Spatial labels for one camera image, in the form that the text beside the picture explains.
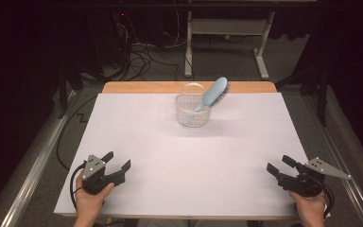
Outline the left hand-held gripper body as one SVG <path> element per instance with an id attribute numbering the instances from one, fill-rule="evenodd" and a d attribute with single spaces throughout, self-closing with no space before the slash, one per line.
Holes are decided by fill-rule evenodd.
<path id="1" fill-rule="evenodd" d="M 93 154 L 88 156 L 82 175 L 82 187 L 87 193 L 96 195 L 111 183 L 109 180 L 110 174 L 105 174 L 106 164 L 101 158 Z"/>

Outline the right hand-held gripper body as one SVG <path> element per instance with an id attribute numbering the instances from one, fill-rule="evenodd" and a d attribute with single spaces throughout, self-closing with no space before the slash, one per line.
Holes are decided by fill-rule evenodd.
<path id="1" fill-rule="evenodd" d="M 284 190 L 295 192 L 303 197 L 316 197 L 325 186 L 323 185 L 326 176 L 351 180 L 352 176 L 316 157 L 304 164 L 300 163 L 296 168 L 296 177 L 281 174 L 281 180 L 277 180 L 278 185 Z"/>

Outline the white plastic basket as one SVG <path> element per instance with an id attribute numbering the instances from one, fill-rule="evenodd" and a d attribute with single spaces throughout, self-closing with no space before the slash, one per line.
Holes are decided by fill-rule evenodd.
<path id="1" fill-rule="evenodd" d="M 188 83 L 181 88 L 175 97 L 176 117 L 180 124 L 189 128 L 204 126 L 210 118 L 211 108 L 203 107 L 200 111 L 194 109 L 203 100 L 205 88 L 199 83 Z"/>

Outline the person's left hand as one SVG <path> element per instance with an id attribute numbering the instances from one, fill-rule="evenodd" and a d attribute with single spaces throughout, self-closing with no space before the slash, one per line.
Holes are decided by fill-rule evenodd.
<path id="1" fill-rule="evenodd" d="M 75 193 L 77 217 L 73 227 L 93 227 L 100 214 L 104 200 L 114 189 L 114 184 L 109 183 L 98 194 L 91 195 L 82 188 L 82 175 L 83 173 L 80 173 L 76 181 L 78 188 L 78 191 Z"/>

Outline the person's right hand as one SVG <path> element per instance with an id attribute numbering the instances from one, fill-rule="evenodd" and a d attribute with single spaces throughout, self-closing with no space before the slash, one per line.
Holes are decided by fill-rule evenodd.
<path id="1" fill-rule="evenodd" d="M 306 198 L 289 191 L 289 196 L 296 202 L 302 227 L 324 227 L 324 208 L 326 199 L 322 194 Z"/>

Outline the white table cover sheet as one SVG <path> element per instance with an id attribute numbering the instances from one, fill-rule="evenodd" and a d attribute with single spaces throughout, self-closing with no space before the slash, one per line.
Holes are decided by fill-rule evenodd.
<path id="1" fill-rule="evenodd" d="M 279 93 L 228 94 L 199 128 L 177 121 L 172 94 L 101 94 L 72 165 L 108 152 L 107 172 L 131 168 L 102 212 L 124 218 L 293 219 L 267 165 L 293 175 L 283 155 L 307 159 Z"/>

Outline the black stand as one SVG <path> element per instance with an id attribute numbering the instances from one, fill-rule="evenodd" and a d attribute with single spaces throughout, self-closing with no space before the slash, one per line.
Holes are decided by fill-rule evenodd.
<path id="1" fill-rule="evenodd" d="M 287 84 L 301 83 L 300 93 L 304 96 L 311 96 L 314 93 L 318 95 L 317 117 L 323 127 L 326 127 L 326 104 L 327 104 L 327 87 L 328 87 L 328 70 L 329 68 L 322 63 L 309 66 L 299 72 L 294 72 L 286 79 L 275 83 L 277 89 Z"/>
<path id="2" fill-rule="evenodd" d="M 81 91 L 83 88 L 84 84 L 78 66 L 72 61 L 61 61 L 59 66 L 59 119 L 63 119 L 68 110 L 70 93 Z"/>

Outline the aluminium floor rail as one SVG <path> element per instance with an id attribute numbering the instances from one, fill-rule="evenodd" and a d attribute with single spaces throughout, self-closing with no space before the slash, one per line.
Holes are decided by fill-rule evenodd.
<path id="1" fill-rule="evenodd" d="M 53 112 L 5 187 L 4 192 L 9 196 L 6 199 L 8 211 L 3 216 L 0 227 L 40 226 L 51 222 L 55 216 L 53 210 L 62 181 L 49 183 L 48 172 L 51 168 L 56 168 L 60 177 L 64 175 L 61 166 L 54 160 L 53 153 L 78 98 L 79 93 L 71 92 L 66 97 L 68 107 L 63 111 L 59 97 L 54 96 L 57 103 Z"/>
<path id="2" fill-rule="evenodd" d="M 325 125 L 317 116 L 315 99 L 306 96 L 303 100 L 325 143 L 325 159 L 352 176 L 350 180 L 328 180 L 335 194 L 335 207 L 327 225 L 363 227 L 363 147 L 333 97 L 327 103 Z"/>

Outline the white metal stand frame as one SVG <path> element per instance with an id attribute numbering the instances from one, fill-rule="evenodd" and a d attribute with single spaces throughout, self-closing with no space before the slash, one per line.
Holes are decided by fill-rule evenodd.
<path id="1" fill-rule="evenodd" d="M 184 75 L 188 78 L 193 76 L 193 50 L 192 36 L 200 35 L 240 35 L 240 36 L 260 36 L 261 43 L 258 48 L 252 50 L 255 57 L 261 79 L 268 80 L 268 70 L 266 68 L 263 52 L 268 40 L 268 34 L 273 23 L 275 12 L 268 14 L 267 19 L 243 20 L 243 19 L 198 19 L 193 18 L 192 12 L 188 12 L 186 52 L 184 60 Z"/>

